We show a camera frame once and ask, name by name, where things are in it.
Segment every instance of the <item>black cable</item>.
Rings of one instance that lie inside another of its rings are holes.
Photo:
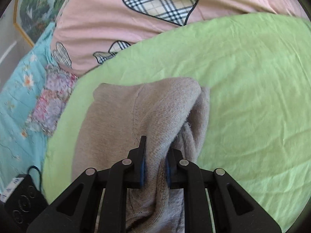
[[[35,169],[35,170],[37,170],[38,173],[39,173],[39,176],[40,176],[39,191],[41,192],[41,184],[42,184],[42,175],[41,175],[41,172],[40,172],[40,170],[39,170],[38,167],[36,167],[36,166],[30,166],[30,167],[28,168],[28,170],[27,170],[27,174],[29,174],[29,172],[30,172],[31,169]]]

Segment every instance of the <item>triangular cutout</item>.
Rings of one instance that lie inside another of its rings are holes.
[[[228,184],[227,189],[237,215],[241,216],[254,210],[252,205],[243,198],[243,196],[234,188],[234,186]]]
[[[83,184],[79,184],[73,191],[71,194],[68,195],[68,197],[66,197],[62,203],[59,204],[59,206],[56,208],[57,212],[63,213],[65,215],[68,216],[73,216],[79,198],[81,196],[82,190],[83,190]]]

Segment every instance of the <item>pink blanket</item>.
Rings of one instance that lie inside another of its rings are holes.
[[[69,0],[57,20],[52,55],[61,68],[82,75],[164,31],[253,12],[307,18],[297,0]]]

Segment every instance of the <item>blue floral fabric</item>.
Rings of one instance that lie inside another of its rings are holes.
[[[45,66],[56,65],[50,51],[54,27],[46,28],[0,93],[0,193],[29,166],[43,167],[47,136],[25,123],[45,84]],[[34,181],[38,186],[37,176]]]

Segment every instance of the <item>painting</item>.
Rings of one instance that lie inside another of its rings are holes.
[[[14,25],[33,46],[56,17],[65,0],[15,0]]]

